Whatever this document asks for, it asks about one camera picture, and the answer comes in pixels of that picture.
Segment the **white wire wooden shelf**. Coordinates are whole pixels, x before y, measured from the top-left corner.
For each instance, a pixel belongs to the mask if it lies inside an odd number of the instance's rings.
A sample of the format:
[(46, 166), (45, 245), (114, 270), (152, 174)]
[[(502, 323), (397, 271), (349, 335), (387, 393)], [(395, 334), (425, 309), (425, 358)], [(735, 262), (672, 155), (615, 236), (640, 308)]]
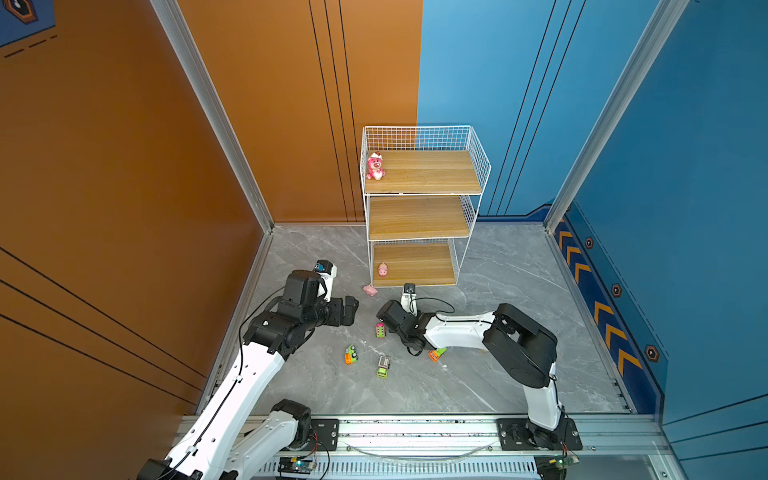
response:
[[(386, 171), (379, 181), (366, 179), (374, 151)], [(475, 129), (367, 126), (359, 168), (371, 284), (456, 284), (492, 169)]]

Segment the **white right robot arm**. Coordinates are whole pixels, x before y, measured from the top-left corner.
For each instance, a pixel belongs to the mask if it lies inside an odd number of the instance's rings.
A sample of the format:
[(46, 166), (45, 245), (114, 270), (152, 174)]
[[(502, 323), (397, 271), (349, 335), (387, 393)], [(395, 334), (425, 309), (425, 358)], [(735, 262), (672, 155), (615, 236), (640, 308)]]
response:
[(379, 309), (377, 319), (415, 356), (428, 348), (490, 353), (523, 387), (527, 405), (523, 441), (538, 450), (569, 449), (569, 417), (557, 387), (558, 340), (525, 312), (508, 303), (475, 315), (420, 312), (414, 305), (390, 300)]

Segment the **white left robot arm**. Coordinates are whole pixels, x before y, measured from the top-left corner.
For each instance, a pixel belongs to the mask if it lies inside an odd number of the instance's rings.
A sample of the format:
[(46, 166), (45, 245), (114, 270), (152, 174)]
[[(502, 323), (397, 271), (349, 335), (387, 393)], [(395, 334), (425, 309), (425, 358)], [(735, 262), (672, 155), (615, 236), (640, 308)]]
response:
[(306, 445), (311, 410), (291, 400), (275, 404), (250, 434), (239, 433), (267, 385), (318, 327), (353, 324), (359, 302), (333, 297), (336, 276), (328, 260), (294, 270), (246, 317), (238, 329), (239, 352), (222, 384), (182, 439), (164, 459), (148, 460), (139, 478), (251, 479), (279, 451)]

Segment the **green orange toy truck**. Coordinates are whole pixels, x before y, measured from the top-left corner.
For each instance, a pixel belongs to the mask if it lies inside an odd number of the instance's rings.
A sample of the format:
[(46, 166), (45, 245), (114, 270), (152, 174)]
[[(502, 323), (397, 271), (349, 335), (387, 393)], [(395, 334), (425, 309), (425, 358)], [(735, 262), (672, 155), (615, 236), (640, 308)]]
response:
[(428, 353), (428, 357), (433, 361), (437, 362), (440, 360), (440, 358), (445, 354), (446, 348), (439, 348), (432, 350)]

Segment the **orange green toy car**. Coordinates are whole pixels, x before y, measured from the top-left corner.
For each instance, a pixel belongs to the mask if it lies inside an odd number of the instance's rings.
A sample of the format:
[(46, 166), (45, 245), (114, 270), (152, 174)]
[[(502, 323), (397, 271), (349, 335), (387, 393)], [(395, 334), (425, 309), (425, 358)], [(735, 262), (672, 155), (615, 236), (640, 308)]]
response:
[(355, 364), (358, 361), (358, 353), (355, 345), (350, 345), (344, 353), (344, 362), (346, 365)]

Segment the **green grey toy truck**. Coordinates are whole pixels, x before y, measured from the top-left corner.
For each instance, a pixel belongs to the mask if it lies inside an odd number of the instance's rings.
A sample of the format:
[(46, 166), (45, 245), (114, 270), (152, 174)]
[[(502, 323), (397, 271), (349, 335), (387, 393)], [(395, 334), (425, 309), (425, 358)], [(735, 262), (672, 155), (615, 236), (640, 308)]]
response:
[(379, 378), (387, 378), (389, 369), (390, 369), (390, 358), (386, 355), (381, 355), (379, 357), (378, 365), (377, 365), (377, 376)]

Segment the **left green circuit board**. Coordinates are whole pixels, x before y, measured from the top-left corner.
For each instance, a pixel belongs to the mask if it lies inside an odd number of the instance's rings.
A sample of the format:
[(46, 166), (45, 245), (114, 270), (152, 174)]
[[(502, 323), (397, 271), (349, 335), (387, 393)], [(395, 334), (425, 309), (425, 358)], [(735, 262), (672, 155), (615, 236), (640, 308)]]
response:
[(311, 458), (280, 457), (276, 469), (278, 478), (308, 479), (317, 469), (317, 462)]

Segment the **green circuit board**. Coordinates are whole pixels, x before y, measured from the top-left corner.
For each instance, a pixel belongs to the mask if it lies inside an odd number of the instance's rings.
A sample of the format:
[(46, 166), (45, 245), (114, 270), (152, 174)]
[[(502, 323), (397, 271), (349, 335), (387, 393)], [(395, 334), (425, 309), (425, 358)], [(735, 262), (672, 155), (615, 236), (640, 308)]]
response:
[(317, 462), (311, 458), (280, 457), (276, 469), (278, 478), (308, 479), (317, 469)]
[(550, 458), (546, 466), (554, 470), (566, 470), (579, 462), (580, 458), (576, 454), (563, 454)]

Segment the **pink bear toy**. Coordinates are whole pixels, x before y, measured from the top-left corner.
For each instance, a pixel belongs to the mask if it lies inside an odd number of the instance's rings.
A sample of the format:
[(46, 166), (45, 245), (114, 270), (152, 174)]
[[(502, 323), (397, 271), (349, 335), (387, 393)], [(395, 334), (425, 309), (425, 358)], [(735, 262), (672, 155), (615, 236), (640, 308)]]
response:
[(383, 156), (380, 152), (374, 151), (367, 159), (367, 180), (382, 180), (386, 175), (386, 171), (383, 169)]

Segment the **right green circuit board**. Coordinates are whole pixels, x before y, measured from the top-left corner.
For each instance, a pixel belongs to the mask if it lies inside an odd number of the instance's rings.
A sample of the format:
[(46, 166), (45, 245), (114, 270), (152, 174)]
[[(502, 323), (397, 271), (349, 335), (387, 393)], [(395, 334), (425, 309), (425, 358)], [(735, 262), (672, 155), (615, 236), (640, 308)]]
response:
[(550, 458), (546, 466), (554, 470), (566, 470), (579, 462), (580, 458), (576, 454), (563, 454)]

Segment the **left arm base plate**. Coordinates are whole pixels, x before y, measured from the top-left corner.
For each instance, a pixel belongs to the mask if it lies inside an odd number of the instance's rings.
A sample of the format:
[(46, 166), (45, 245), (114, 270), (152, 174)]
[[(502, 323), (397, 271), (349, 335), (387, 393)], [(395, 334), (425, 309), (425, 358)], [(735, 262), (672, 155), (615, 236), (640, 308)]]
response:
[(338, 418), (311, 418), (301, 420), (293, 441), (286, 450), (309, 451), (315, 446), (335, 452), (338, 446), (340, 420)]

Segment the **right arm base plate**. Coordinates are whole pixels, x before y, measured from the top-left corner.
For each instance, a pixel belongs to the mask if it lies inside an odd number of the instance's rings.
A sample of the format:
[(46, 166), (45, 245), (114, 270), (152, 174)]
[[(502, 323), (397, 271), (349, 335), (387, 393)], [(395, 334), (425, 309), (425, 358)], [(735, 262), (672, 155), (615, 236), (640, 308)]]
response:
[(496, 420), (497, 434), (503, 451), (581, 451), (583, 444), (575, 421), (565, 417), (553, 430), (537, 426), (527, 419)]

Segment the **aluminium front rail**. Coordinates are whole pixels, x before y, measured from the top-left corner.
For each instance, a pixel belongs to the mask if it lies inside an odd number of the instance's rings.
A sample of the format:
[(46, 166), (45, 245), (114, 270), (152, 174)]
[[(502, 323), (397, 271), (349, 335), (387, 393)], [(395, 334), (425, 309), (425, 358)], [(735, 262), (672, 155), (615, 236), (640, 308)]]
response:
[[(267, 416), (249, 416), (239, 435), (245, 437)], [(683, 479), (685, 473), (653, 418), (646, 415), (571, 414), (580, 433), (581, 451), (503, 451), (496, 420), (519, 415), (345, 415), (340, 420), (335, 452), (315, 446), (309, 451), (279, 451), (253, 478), (277, 477), (280, 457), (317, 462), (312, 479), (375, 478), (530, 478), (575, 479), (579, 466), (594, 471), (609, 467), (605, 477), (626, 479), (640, 466), (653, 479)], [(576, 454), (580, 462), (554, 470), (547, 461)]]

